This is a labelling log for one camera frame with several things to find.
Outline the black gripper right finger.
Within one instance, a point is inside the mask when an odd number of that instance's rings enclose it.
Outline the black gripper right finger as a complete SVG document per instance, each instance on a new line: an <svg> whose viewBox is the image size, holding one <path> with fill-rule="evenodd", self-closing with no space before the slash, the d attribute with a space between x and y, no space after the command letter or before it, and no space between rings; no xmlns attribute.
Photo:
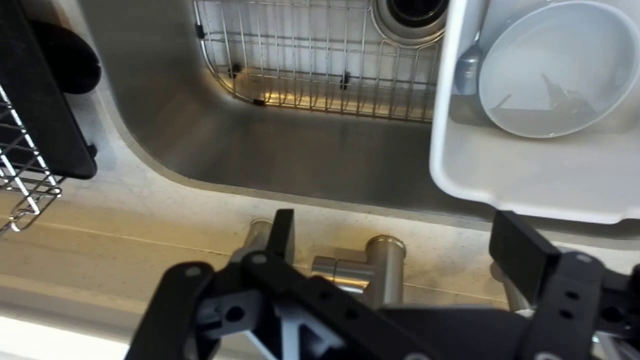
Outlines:
<svg viewBox="0 0 640 360"><path fill-rule="evenodd" d="M586 252L560 249L514 211L494 214L488 252L535 307L517 360L592 360L597 333L639 360L639 267L621 273Z"/></svg>

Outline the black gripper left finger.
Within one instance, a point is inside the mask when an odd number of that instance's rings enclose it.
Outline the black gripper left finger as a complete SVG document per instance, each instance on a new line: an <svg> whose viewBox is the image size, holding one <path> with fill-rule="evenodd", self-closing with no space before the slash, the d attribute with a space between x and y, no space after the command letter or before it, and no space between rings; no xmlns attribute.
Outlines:
<svg viewBox="0 0 640 360"><path fill-rule="evenodd" d="M402 326L290 262L295 211L274 216L269 239L216 269L170 266L131 340L126 360L213 360L246 332L277 360L441 360Z"/></svg>

